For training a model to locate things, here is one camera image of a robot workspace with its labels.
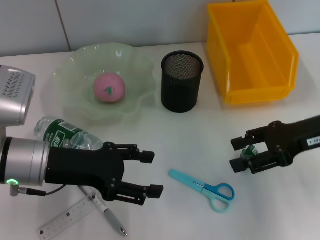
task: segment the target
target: pen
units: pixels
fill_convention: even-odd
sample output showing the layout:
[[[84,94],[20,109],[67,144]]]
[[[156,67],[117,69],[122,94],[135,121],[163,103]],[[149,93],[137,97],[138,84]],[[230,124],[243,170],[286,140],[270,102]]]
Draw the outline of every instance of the pen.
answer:
[[[83,186],[78,186],[78,187],[86,196],[88,196],[89,198],[92,198]],[[118,232],[121,236],[127,237],[128,233],[127,233],[125,227],[120,223],[120,221],[117,219],[117,217],[111,211],[111,209],[107,207],[105,201],[103,199],[101,199],[98,194],[95,196],[97,198],[97,201],[99,201],[101,203],[99,206],[98,205],[97,206],[99,207],[99,209],[102,210],[104,217],[110,223],[110,225],[113,227],[113,229],[116,232]]]

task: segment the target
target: scissors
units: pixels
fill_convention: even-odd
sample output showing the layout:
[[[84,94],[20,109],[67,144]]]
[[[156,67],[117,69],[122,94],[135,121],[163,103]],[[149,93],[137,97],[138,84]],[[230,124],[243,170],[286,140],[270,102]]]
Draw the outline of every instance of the scissors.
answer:
[[[183,172],[180,172],[175,169],[170,169],[169,176],[178,180],[179,182],[189,186],[190,188],[198,191],[199,193],[205,195],[210,200],[210,205],[213,210],[218,213],[226,213],[231,205],[231,201],[235,198],[236,193],[232,186],[226,183],[221,183],[217,186],[211,186],[209,184],[204,183],[203,181],[199,181]],[[231,190],[232,196],[226,196],[219,192],[219,189],[222,187],[227,187]],[[226,203],[226,208],[221,209],[215,206],[214,200],[218,199],[224,203]]]

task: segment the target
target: yellow plastic bin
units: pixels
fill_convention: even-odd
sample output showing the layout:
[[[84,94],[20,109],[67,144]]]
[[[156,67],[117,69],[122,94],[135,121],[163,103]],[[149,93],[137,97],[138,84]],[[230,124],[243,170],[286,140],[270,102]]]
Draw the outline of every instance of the yellow plastic bin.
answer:
[[[267,0],[208,4],[207,54],[224,101],[281,100],[295,88],[299,53]]]

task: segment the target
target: pink ball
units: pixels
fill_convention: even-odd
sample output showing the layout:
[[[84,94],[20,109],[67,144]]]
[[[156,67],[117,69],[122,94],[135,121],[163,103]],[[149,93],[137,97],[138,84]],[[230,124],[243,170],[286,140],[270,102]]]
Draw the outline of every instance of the pink ball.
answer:
[[[93,92],[100,101],[114,103],[125,96],[125,82],[118,74],[104,73],[94,81]]]

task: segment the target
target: ruler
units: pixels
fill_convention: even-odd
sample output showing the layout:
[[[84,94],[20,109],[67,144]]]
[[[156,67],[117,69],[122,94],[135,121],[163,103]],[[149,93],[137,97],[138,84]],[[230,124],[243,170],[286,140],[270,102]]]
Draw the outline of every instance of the ruler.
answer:
[[[41,240],[51,240],[93,212],[97,207],[103,205],[103,202],[100,193],[93,192],[89,197],[84,197],[54,219],[38,228],[36,230],[37,234]]]

